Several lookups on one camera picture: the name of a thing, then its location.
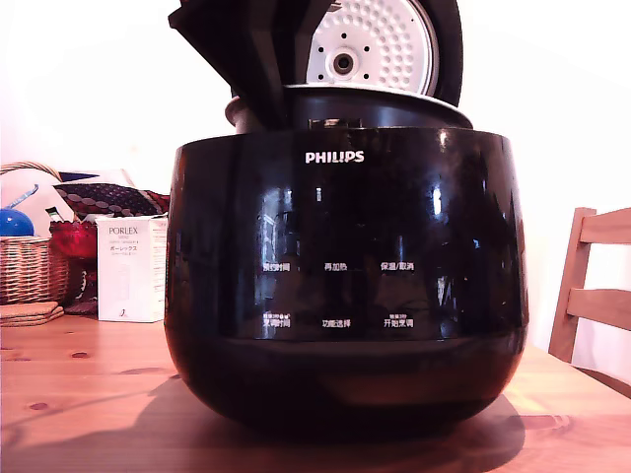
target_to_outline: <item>blue ball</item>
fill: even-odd
[[[0,209],[0,237],[33,237],[31,219],[19,210]]]

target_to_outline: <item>inner pot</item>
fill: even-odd
[[[295,130],[330,126],[472,128],[453,105],[403,91],[352,85],[298,85],[284,90],[289,128]],[[228,104],[226,117],[238,134],[264,131],[239,97]]]

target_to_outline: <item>coaster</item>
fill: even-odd
[[[64,315],[63,308],[56,310],[48,315],[34,315],[28,317],[15,317],[0,320],[0,327],[32,327],[36,325],[44,325],[55,318]]]
[[[42,316],[52,313],[58,303],[8,304],[0,305],[0,320],[14,317]]]

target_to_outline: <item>philips logo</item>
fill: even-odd
[[[363,151],[328,151],[324,153],[306,153],[305,163],[308,165],[341,164],[341,163],[362,163],[364,161]]]

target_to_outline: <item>white wall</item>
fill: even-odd
[[[625,0],[459,0],[461,108],[514,143],[530,340],[547,349],[573,209],[631,206]],[[232,133],[228,86],[171,30],[177,0],[2,0],[2,160],[125,168],[168,192],[175,148]],[[631,253],[594,251],[589,286],[631,289]],[[582,323],[575,363],[631,379],[631,336]]]
[[[3,162],[125,168],[168,193],[178,146],[233,133],[230,88],[169,28],[178,6],[0,1]]]
[[[532,324],[547,349],[575,207],[631,206],[631,5],[459,0],[461,108],[513,141]],[[631,289],[631,252],[596,247],[588,288]],[[631,334],[581,321],[574,363],[631,380]]]

